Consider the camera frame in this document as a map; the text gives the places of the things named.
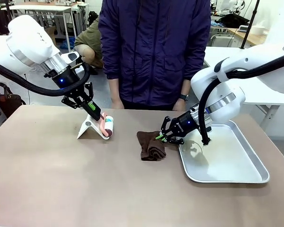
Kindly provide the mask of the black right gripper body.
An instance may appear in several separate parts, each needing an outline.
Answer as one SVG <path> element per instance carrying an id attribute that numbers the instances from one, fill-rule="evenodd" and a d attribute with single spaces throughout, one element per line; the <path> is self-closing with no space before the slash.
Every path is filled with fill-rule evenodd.
<path id="1" fill-rule="evenodd" d="M 184 144 L 183 138 L 191 131 L 199 128 L 192 113 L 189 110 L 176 118 L 170 118 L 169 116 L 164 118 L 160 132 L 166 135 L 168 143 Z"/>

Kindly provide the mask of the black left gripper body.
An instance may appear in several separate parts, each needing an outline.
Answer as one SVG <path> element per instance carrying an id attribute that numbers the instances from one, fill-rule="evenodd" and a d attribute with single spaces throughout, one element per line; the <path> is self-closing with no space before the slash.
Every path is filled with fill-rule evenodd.
<path id="1" fill-rule="evenodd" d="M 60 89 L 64 89 L 80 81 L 80 78 L 74 70 L 67 69 L 62 74 L 53 77 L 52 80 Z M 89 103 L 93 105 L 93 95 L 92 83 L 85 82 L 64 95 L 62 103 L 74 109 L 94 109 L 89 105 Z"/>

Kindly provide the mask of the person's left hand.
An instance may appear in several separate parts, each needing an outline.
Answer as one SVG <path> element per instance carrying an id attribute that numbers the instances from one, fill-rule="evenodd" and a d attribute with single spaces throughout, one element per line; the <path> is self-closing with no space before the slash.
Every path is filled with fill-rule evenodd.
<path id="1" fill-rule="evenodd" d="M 183 112 L 186 110 L 186 102 L 183 99 L 178 99 L 173 106 L 173 111 Z"/>

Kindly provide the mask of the person's right hand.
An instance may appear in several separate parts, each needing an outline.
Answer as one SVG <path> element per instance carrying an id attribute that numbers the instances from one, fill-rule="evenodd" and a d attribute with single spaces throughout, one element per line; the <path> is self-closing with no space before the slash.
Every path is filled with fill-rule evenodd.
<path id="1" fill-rule="evenodd" d="M 119 96 L 111 96 L 112 109 L 124 109 L 124 104 Z"/>

